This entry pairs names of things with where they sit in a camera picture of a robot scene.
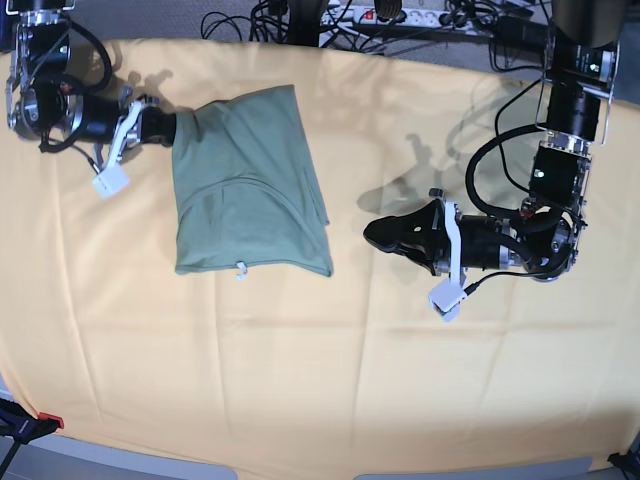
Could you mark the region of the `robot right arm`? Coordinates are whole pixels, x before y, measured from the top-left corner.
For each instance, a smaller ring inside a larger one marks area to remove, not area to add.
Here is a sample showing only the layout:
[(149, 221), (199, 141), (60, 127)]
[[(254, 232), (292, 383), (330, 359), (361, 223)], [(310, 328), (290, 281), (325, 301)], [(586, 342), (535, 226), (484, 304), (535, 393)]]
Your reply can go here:
[[(116, 156), (141, 144), (170, 147), (177, 118), (158, 98), (135, 95), (129, 85), (109, 98), (114, 69), (105, 45), (70, 16), (72, 1), (4, 1), (1, 48), (9, 53), (5, 86), (10, 130), (36, 141), (43, 153), (77, 150), (82, 144)], [(82, 37), (101, 63), (98, 81), (87, 83), (70, 71), (71, 37)]]

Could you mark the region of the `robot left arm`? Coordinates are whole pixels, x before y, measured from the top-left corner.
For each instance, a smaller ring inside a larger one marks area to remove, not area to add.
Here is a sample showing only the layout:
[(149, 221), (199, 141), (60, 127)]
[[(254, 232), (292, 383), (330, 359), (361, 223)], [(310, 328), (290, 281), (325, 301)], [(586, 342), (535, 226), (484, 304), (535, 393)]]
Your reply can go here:
[[(541, 92), (533, 123), (505, 132), (471, 157), (465, 189), (476, 215), (445, 204), (438, 189), (431, 202), (403, 216), (371, 222), (365, 240), (427, 269), (434, 276), (456, 267), (497, 276), (519, 267), (524, 277), (549, 281), (568, 271), (586, 226), (584, 190), (591, 168), (590, 146), (599, 116), (614, 93), (619, 39), (627, 1), (554, 1), (541, 41)], [(476, 170), (493, 150), (530, 134), (543, 134), (534, 156), (525, 197), (517, 208), (491, 205), (476, 187)]]

